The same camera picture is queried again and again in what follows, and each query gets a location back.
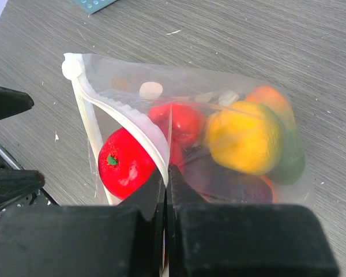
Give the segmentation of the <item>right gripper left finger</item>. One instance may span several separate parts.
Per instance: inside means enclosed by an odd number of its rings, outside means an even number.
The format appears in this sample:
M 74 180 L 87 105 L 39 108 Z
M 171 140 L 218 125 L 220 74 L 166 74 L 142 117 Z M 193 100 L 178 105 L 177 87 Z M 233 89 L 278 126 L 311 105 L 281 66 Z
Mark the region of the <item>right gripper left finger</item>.
M 0 276 L 160 276 L 158 171 L 120 204 L 23 207 L 0 218 Z

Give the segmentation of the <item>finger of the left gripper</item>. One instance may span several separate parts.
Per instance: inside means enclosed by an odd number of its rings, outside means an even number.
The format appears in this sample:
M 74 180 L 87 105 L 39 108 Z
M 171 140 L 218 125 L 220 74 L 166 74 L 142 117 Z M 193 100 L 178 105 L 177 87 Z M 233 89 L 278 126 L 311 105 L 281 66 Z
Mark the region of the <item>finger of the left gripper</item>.
M 23 113 L 33 106 L 34 101 L 27 93 L 0 87 L 0 120 Z
M 28 196 L 45 184 L 45 177 L 36 170 L 0 169 L 0 211 Z

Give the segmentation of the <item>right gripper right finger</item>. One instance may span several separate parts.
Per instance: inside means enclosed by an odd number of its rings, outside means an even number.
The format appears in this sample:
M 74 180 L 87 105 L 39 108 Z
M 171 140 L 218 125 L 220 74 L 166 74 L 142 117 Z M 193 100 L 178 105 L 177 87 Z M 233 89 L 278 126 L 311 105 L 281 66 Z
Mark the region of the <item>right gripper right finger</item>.
M 168 170 L 167 276 L 339 276 L 323 228 L 292 204 L 211 204 Z

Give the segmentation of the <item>dark red plum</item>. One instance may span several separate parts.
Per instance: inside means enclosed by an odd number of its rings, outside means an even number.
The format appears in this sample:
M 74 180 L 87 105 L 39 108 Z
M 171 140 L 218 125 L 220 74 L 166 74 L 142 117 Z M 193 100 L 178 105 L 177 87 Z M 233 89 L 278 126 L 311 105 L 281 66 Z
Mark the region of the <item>dark red plum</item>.
M 260 177 L 220 166 L 210 156 L 188 160 L 184 168 L 185 181 L 209 202 L 272 203 L 272 191 Z

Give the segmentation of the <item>red apple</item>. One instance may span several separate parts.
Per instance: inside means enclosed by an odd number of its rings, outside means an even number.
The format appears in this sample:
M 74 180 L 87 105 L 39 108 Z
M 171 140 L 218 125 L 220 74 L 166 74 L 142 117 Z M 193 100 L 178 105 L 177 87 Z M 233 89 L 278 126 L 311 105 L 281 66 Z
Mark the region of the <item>red apple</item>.
M 156 165 L 140 143 L 120 128 L 102 146 L 98 168 L 107 190 L 124 200 L 146 183 Z

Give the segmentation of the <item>orange tangerine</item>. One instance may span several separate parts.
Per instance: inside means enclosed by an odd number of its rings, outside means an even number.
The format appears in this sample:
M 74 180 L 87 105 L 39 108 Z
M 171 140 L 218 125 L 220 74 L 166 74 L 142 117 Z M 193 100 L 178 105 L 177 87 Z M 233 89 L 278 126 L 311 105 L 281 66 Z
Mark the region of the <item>orange tangerine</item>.
M 270 187 L 270 189 L 272 191 L 272 203 L 273 204 L 277 203 L 277 194 L 276 194 L 275 188 L 273 186 L 273 183 L 265 175 L 262 175 L 259 178 L 262 179 Z

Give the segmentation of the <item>clear zip top bag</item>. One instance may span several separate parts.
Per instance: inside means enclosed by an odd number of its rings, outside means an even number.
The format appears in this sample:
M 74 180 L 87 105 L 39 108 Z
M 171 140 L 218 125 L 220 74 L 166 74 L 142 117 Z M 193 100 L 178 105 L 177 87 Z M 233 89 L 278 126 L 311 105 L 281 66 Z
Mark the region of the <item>clear zip top bag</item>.
M 96 195 L 126 200 L 156 173 L 211 203 L 315 201 L 287 94 L 243 75 L 66 53 Z

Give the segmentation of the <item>yellow lemon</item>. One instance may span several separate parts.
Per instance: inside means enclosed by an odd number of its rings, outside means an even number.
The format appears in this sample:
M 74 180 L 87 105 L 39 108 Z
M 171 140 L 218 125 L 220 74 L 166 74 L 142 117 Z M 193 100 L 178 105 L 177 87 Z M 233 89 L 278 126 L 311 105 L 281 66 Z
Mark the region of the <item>yellow lemon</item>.
M 270 172 L 280 160 L 284 142 L 282 121 L 259 103 L 235 102 L 206 123 L 205 144 L 213 160 L 250 175 Z

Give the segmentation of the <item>red pear shaped fruit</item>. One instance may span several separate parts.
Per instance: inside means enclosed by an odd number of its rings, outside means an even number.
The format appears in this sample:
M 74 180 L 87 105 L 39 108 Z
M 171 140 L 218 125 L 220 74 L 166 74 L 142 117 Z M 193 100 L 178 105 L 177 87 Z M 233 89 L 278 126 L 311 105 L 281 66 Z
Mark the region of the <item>red pear shaped fruit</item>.
M 202 112 L 180 104 L 152 107 L 148 116 L 171 141 L 170 164 L 175 165 L 183 161 L 182 151 L 197 142 L 206 121 Z

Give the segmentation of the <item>green orange mango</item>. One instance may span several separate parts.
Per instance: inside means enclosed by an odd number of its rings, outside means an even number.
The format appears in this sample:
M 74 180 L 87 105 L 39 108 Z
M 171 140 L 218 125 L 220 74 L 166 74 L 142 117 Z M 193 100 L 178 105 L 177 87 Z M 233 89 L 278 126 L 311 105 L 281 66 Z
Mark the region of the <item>green orange mango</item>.
M 291 103 L 281 92 L 266 85 L 253 90 L 246 100 L 269 107 L 284 124 L 283 153 L 278 164 L 267 174 L 268 178 L 280 185 L 296 183 L 304 172 L 306 155 Z

